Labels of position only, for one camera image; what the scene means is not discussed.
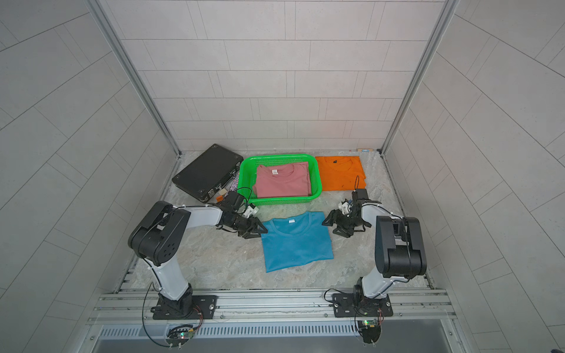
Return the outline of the blue t-shirt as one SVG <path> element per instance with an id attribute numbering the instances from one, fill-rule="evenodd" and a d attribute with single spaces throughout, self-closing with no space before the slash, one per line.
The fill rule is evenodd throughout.
<path id="1" fill-rule="evenodd" d="M 267 233 L 261 236 L 266 271 L 334 259 L 329 229 L 322 224 L 324 220 L 322 212 L 305 212 L 266 222 Z"/>

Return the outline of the green plastic basket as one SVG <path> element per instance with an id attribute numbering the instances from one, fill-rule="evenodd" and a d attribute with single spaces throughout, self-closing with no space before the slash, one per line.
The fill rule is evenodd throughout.
<path id="1" fill-rule="evenodd" d="M 322 193 L 319 165 L 309 154 L 249 157 L 241 164 L 238 191 L 256 205 L 308 203 Z"/>

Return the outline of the pink t-shirt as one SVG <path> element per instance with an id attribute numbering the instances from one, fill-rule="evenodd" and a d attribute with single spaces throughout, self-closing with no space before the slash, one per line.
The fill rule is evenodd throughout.
<path id="1" fill-rule="evenodd" d="M 307 162 L 257 168 L 253 191 L 259 199 L 309 197 L 311 183 Z"/>

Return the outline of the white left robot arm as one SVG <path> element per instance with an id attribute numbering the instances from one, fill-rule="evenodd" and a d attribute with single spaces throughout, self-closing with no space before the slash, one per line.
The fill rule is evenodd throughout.
<path id="1" fill-rule="evenodd" d="M 187 229 L 215 227 L 235 232 L 243 239 L 260 238 L 268 230 L 255 216 L 255 208 L 240 211 L 245 198 L 232 192 L 216 204 L 175 206 L 156 202 L 132 231 L 128 247 L 149 265 L 166 301 L 179 304 L 188 296 L 190 285 L 182 276 L 177 252 Z"/>

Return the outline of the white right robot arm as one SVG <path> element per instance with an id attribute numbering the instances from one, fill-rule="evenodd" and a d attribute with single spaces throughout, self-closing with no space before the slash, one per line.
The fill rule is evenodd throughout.
<path id="1" fill-rule="evenodd" d="M 398 216 L 377 201 L 351 199 L 332 210 L 322 224 L 344 238 L 368 230 L 375 234 L 375 265 L 354 287 L 359 301 L 385 299 L 396 283 L 407 283 L 428 270 L 422 228 L 415 217 Z"/>

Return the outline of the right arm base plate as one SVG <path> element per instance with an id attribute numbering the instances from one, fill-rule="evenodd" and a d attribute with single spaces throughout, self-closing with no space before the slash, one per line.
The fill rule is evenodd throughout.
<path id="1" fill-rule="evenodd" d="M 353 294 L 335 292 L 332 294 L 331 303 L 334 316 L 337 318 L 373 318 L 382 316 L 385 318 L 394 315 L 389 297 L 385 299 L 368 299 L 361 297 L 356 299 Z"/>

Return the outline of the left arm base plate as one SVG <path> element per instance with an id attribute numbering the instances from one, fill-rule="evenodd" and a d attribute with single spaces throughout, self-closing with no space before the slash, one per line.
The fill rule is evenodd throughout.
<path id="1" fill-rule="evenodd" d="M 151 308 L 154 320 L 212 319 L 218 301 L 217 296 L 194 296 L 188 294 L 178 301 L 172 301 L 161 294 L 157 305 Z"/>

